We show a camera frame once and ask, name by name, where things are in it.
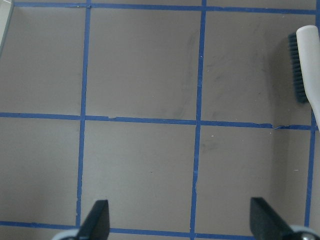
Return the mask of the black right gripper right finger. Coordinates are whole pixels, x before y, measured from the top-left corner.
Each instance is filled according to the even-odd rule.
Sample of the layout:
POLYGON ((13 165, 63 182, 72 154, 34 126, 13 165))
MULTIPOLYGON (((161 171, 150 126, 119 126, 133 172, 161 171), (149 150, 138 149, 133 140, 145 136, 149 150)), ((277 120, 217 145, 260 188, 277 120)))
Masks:
POLYGON ((249 227, 256 240, 297 240, 299 236, 262 197, 250 199, 249 227))

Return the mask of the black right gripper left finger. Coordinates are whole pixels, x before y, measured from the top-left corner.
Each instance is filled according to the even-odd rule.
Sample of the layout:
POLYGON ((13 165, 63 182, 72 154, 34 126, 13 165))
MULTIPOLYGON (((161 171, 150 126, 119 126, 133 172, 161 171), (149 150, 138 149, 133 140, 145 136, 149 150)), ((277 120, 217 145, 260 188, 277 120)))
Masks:
POLYGON ((108 200, 97 200, 81 225, 77 240, 107 240, 110 234, 108 200))

